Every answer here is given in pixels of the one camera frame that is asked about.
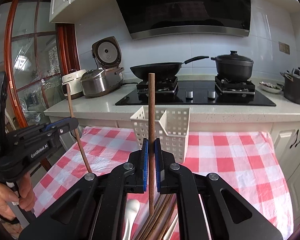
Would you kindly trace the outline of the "person's left hand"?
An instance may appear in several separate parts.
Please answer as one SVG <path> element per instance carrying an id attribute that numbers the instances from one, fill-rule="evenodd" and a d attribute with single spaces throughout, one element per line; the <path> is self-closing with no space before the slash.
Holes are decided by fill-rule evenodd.
<path id="1" fill-rule="evenodd" d="M 34 207 L 36 200 L 29 172 L 19 180 L 19 193 L 20 197 L 8 186 L 0 183 L 0 215 L 8 221 L 15 219 L 15 214 L 8 206 L 8 202 L 18 202 L 20 208 L 25 211 L 31 211 Z"/>

